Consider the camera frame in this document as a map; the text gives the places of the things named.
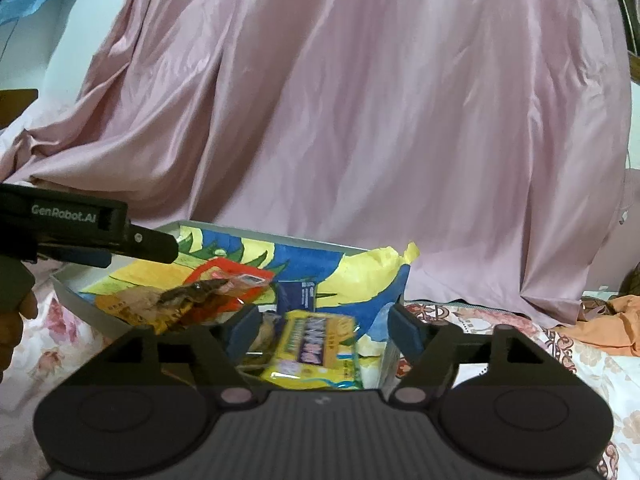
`pink satin cloth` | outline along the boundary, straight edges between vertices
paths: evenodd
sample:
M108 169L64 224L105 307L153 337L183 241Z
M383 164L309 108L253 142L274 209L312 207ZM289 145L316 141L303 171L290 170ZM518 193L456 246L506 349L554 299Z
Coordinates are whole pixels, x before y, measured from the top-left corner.
M407 298L573 324L623 188L616 0L126 0L0 178L402 250Z

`round pad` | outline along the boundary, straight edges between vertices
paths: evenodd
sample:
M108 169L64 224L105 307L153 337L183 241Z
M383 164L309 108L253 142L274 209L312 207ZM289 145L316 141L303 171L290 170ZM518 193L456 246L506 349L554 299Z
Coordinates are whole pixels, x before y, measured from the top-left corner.
M597 462L613 430L609 407L587 386L459 386L444 397L440 423L490 468L544 475Z
M151 473L185 453L207 423L187 386L62 386L38 406L33 427L45 455L78 473Z

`finger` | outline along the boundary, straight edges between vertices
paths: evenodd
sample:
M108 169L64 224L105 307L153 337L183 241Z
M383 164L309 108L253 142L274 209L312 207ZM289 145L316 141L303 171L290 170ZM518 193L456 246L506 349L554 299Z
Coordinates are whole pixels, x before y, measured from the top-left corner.
M0 346L0 372L4 372L11 364L14 356L14 349L7 346Z
M18 312L0 314L0 345L13 348L20 344L24 325Z
M26 319L36 319L38 317L38 300L36 300L33 292L30 292L22 300L18 310Z

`orange cloth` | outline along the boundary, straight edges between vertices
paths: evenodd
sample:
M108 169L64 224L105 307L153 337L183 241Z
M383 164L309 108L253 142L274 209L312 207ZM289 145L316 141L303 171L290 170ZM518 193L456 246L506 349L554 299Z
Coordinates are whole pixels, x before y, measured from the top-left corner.
M613 316L578 321L558 327L557 332L593 345L610 355L640 357L640 296L623 296L609 301Z

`snack wrapper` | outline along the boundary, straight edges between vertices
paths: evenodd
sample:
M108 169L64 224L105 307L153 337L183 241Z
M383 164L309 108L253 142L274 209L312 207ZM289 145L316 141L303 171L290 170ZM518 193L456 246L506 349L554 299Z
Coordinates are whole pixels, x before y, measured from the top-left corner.
M258 335L245 354L238 370L252 376L260 376L263 370L269 365L273 358L278 337L276 326L280 323L280 316L273 312L262 314L262 323L258 330Z
M362 388L353 317L291 310L286 319L263 380L290 390Z
M95 306L131 326L150 325L156 334L166 332L193 306L189 301L158 306L163 291L137 286L108 296L98 296Z
M246 303L253 302L270 287L274 273L227 260L214 258L196 268L185 280L186 286L202 280L225 280L216 295L191 309L180 320L183 326L203 324L215 320L226 312L237 312Z

